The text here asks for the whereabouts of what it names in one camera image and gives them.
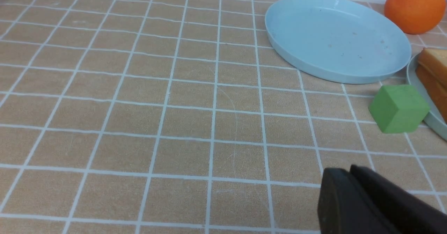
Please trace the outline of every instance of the gray plate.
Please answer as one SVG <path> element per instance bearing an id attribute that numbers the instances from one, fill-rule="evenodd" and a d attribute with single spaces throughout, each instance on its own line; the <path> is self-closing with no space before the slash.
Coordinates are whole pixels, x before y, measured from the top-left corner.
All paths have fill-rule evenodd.
<path id="1" fill-rule="evenodd" d="M 407 67 L 407 83 L 416 87 L 419 91 L 420 95 L 428 102 L 430 106 L 430 112 L 424 118 L 425 123 L 429 126 L 433 131 L 435 131 L 439 136 L 441 136 L 444 140 L 447 140 L 447 125 L 442 118 L 439 110 L 434 105 L 433 101 L 431 101 L 430 96 L 428 96 L 427 90 L 425 90 L 424 85 L 420 82 L 418 76 L 416 75 L 416 68 L 418 67 L 418 57 L 419 54 L 415 55 Z"/>

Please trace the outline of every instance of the tiled surface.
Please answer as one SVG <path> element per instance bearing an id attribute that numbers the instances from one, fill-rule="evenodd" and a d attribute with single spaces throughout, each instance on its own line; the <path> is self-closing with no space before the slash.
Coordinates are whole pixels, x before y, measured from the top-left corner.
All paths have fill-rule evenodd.
<path id="1" fill-rule="evenodd" d="M 367 110 L 404 73 L 298 72 L 266 37 L 274 1 L 0 0 L 0 232 L 317 233 L 321 172 L 352 163 L 445 211 L 446 142 Z"/>

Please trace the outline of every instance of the light blue plate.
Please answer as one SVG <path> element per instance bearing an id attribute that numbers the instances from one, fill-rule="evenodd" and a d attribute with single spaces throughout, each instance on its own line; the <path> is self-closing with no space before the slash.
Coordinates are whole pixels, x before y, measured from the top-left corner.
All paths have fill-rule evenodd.
<path id="1" fill-rule="evenodd" d="M 419 54 L 413 57 L 407 67 L 407 83 L 416 87 L 420 95 L 425 99 L 425 101 L 430 106 L 430 112 L 425 116 L 424 122 L 433 131 L 435 131 L 441 138 L 447 140 L 447 125 L 444 119 L 436 108 L 436 105 L 431 100 L 427 93 L 424 85 L 420 82 L 418 76 L 416 75 L 416 68 L 418 68 L 418 57 Z"/>
<path id="2" fill-rule="evenodd" d="M 410 43 L 401 29 L 348 0 L 280 0 L 267 10 L 265 26 L 281 57 L 329 81 L 381 81 L 411 58 Z"/>

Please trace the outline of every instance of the green foam block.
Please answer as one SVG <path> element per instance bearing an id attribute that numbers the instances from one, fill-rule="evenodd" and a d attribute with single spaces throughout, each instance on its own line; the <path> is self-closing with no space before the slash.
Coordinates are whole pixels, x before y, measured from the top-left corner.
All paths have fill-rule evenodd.
<path id="1" fill-rule="evenodd" d="M 411 85 L 382 86 L 369 111 L 383 133 L 414 132 L 430 111 L 428 103 Z"/>

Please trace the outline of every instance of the bread slice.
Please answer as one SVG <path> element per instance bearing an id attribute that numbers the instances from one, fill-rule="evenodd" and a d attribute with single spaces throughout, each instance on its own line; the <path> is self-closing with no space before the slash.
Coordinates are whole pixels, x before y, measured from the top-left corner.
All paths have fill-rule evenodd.
<path id="1" fill-rule="evenodd" d="M 416 75 L 424 85 L 434 105 L 438 108 L 442 118 L 447 122 L 447 89 L 436 81 L 436 78 L 422 65 L 416 68 Z"/>
<path id="2" fill-rule="evenodd" d="M 424 48 L 418 63 L 447 88 L 447 50 Z"/>

